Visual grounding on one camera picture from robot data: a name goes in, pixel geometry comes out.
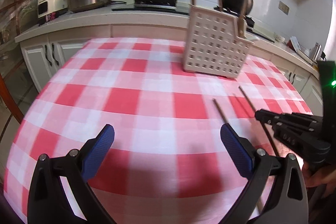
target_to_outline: utensil holder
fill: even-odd
[[[237,19],[233,15],[191,5],[184,70],[237,78],[254,44],[238,37]]]

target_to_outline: rice cooker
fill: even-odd
[[[67,0],[38,0],[38,22],[42,25],[65,14],[67,10]]]

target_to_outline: wall socket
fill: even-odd
[[[289,7],[281,1],[279,2],[279,9],[283,11],[286,15],[288,15]]]

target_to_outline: stove burner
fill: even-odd
[[[134,7],[151,7],[176,10],[177,0],[134,0]]]
[[[214,8],[216,11],[219,11],[219,7],[215,7]],[[235,13],[227,8],[223,8],[223,12],[224,13],[228,13],[230,15],[234,15],[234,16],[239,16],[238,13]],[[245,16],[245,20],[246,20],[246,23],[247,23],[247,27],[250,27],[250,28],[253,28],[254,27],[254,20],[251,18],[251,17],[248,17],[248,16]]]

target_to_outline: red and white checkered tablecloth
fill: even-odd
[[[107,123],[115,141],[89,184],[118,224],[220,221],[247,181],[221,142],[223,122],[212,99],[238,135],[270,154],[238,86],[257,109],[310,110],[269,61],[249,56],[237,80],[229,80],[184,72],[183,50],[178,41],[92,39],[56,73],[26,114],[8,158],[5,197],[25,222],[39,155],[80,149]]]

